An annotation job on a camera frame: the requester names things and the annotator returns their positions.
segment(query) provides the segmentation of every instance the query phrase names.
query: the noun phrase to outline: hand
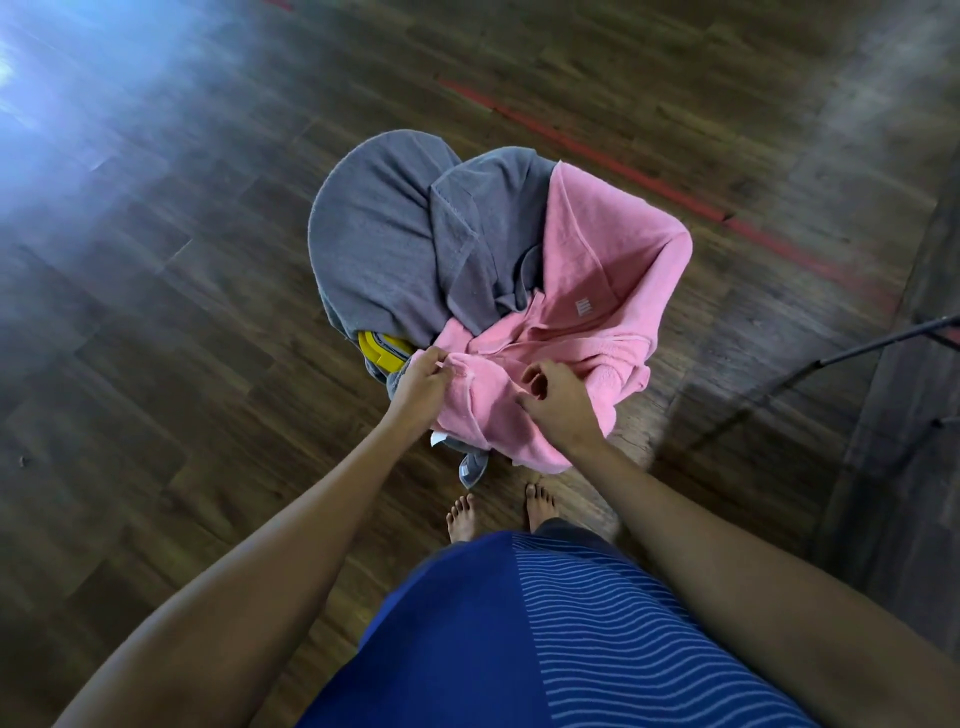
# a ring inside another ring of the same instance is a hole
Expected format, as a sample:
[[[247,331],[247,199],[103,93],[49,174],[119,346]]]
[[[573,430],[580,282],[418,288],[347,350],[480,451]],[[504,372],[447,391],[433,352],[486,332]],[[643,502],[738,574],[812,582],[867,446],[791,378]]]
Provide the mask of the hand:
[[[593,448],[604,436],[593,414],[587,387],[565,364],[541,361],[527,367],[521,378],[533,395],[517,403],[537,423],[543,437],[567,458],[578,448]]]
[[[446,352],[430,347],[411,362],[400,378],[390,409],[382,424],[402,433],[412,445],[437,420],[444,406],[444,393],[454,378],[452,367],[441,367]]]

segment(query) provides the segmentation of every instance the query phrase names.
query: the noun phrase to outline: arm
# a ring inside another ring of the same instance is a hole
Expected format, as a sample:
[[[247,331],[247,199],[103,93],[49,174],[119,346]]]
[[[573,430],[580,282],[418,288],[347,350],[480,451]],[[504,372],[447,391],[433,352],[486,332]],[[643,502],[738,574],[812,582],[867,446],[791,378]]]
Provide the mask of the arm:
[[[357,527],[452,379],[430,349],[383,421],[323,480],[154,612],[58,726],[246,725],[321,612]]]
[[[582,382],[543,362],[520,404],[704,628],[829,726],[960,725],[960,669],[807,562],[723,521],[607,443]]]

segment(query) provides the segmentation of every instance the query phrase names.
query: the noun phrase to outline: black metal stand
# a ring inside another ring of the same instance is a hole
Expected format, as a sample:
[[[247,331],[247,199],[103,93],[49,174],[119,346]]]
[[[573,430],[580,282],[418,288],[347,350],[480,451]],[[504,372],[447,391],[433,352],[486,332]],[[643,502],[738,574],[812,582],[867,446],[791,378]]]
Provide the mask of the black metal stand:
[[[916,326],[908,328],[905,331],[900,331],[899,333],[892,333],[888,336],[883,336],[879,339],[871,341],[869,344],[864,344],[863,346],[856,347],[854,349],[848,349],[845,352],[840,352],[834,356],[828,356],[824,359],[817,359],[815,362],[813,362],[813,366],[817,369],[821,369],[829,366],[830,364],[836,364],[838,361],[851,359],[855,356],[859,356],[862,353],[875,352],[877,349],[883,349],[884,347],[888,347],[891,344],[896,344],[899,341],[906,341],[907,339],[912,339],[914,336],[921,335],[929,336],[938,344],[955,347],[956,345],[954,342],[950,341],[946,337],[936,335],[935,331],[941,328],[956,326],[960,326],[960,314],[956,314],[954,316],[944,316],[939,319],[934,319],[933,321],[927,321],[924,324],[917,324]]]

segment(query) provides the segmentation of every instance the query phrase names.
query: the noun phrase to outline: forearm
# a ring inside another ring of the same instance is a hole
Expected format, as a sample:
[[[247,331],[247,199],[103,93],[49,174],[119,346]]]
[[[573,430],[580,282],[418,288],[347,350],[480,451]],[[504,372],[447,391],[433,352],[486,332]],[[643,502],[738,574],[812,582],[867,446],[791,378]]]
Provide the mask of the forearm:
[[[827,725],[954,725],[956,668],[863,595],[608,443],[567,454],[709,633]]]
[[[249,719],[323,609],[353,534],[408,437],[379,426],[138,627],[61,722],[103,724],[104,711],[114,724]]]

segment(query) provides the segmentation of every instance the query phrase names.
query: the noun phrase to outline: clothing bundle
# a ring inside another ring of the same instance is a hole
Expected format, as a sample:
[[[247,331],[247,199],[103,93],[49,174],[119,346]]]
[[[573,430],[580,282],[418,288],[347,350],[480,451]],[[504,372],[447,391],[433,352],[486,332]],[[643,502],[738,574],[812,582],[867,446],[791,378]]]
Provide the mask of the clothing bundle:
[[[474,485],[497,449],[558,473],[569,463],[516,403],[523,370],[564,362],[607,435],[643,389],[692,242],[674,217],[532,149],[460,161],[437,136],[387,132],[327,177],[310,259],[330,323],[393,396],[432,344],[457,377],[431,438],[466,454]]]

